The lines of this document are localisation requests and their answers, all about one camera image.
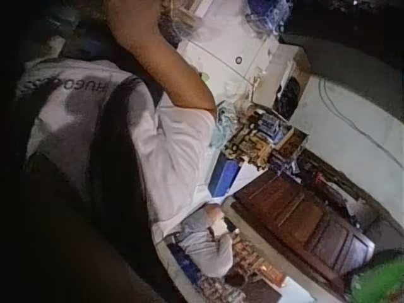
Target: man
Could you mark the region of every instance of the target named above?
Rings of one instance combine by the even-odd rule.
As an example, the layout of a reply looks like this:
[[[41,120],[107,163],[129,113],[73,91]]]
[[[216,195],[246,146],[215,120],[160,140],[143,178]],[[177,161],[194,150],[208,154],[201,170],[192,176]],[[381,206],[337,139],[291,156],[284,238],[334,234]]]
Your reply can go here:
[[[241,287],[245,278],[230,270],[233,266],[231,236],[223,234],[216,240],[211,229],[223,217],[219,204],[206,204],[181,222],[181,232],[175,238],[204,275],[224,277],[225,282],[231,286]]]
[[[38,273],[27,293],[135,302],[146,282],[181,302],[153,244],[188,214],[215,101],[160,35],[160,1],[105,7],[116,40],[167,94],[155,110],[139,78],[105,61],[42,62],[22,76],[8,165],[20,174],[24,269]]]

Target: white wall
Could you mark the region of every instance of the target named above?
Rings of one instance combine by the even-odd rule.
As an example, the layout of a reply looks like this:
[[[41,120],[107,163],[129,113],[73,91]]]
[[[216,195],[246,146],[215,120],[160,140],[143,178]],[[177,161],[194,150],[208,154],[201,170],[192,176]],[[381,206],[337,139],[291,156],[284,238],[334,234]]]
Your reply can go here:
[[[383,151],[334,116],[322,103],[319,78],[312,76],[291,123],[309,134],[307,148],[344,172],[378,200],[404,226],[403,171]],[[327,104],[321,82],[321,94]],[[326,82],[328,95],[342,114],[390,151],[401,164],[403,124],[366,99]]]

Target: blue container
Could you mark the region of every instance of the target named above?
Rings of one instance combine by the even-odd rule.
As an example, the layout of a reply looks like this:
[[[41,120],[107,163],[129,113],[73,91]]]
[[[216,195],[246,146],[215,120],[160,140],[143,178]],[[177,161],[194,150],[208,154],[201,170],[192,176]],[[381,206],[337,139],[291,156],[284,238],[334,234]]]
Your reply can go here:
[[[283,26],[292,12],[291,0],[248,0],[246,20],[259,33],[283,31]]]
[[[241,169],[240,160],[229,160],[220,153],[208,185],[212,197],[223,197],[232,187]]]

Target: cable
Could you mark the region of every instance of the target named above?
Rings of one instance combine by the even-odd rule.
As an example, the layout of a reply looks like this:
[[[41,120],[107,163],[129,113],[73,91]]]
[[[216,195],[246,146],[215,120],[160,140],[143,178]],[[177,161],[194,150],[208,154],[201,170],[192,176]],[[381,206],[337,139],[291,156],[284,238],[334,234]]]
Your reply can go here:
[[[324,92],[328,98],[328,100],[330,101],[332,107],[335,109],[336,112],[334,112],[329,105],[327,104],[327,102],[325,101],[323,94],[321,92],[321,79],[319,80],[318,83],[318,90],[319,90],[319,94],[320,94],[320,99],[322,101],[322,103],[326,106],[326,108],[337,118],[341,119],[343,122],[345,122],[350,128],[352,128],[354,131],[360,133],[363,137],[365,137],[368,141],[370,141],[373,145],[375,145],[378,149],[380,149],[383,153],[385,153],[392,161],[394,161],[395,164],[397,164],[401,170],[404,170],[404,165],[397,160],[397,158],[387,149],[385,149],[385,147],[383,147],[382,145],[380,145],[374,138],[372,138],[370,135],[368,135],[367,133],[365,133],[364,131],[362,131],[361,129],[359,129],[357,127],[357,125],[350,120],[349,118],[347,118],[346,116],[344,116],[340,110],[338,110],[338,108],[335,106],[334,101],[331,99],[331,97],[328,95],[328,91],[327,91],[327,87],[326,87],[326,80],[323,79],[323,84],[324,84]]]

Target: white shirt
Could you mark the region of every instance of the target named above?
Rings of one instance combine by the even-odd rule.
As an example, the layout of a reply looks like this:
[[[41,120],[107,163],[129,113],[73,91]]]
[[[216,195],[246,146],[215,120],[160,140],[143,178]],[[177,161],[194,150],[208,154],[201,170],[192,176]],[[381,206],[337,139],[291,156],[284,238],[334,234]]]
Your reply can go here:
[[[35,151],[46,155],[85,197],[97,119],[115,87],[128,76],[107,61],[45,62],[27,71],[18,84],[17,98],[46,81],[59,84],[35,121],[27,158]],[[144,84],[130,99],[129,130],[150,199],[153,239],[160,242],[194,207],[193,194],[215,120],[205,110],[174,106],[166,94],[155,110]]]

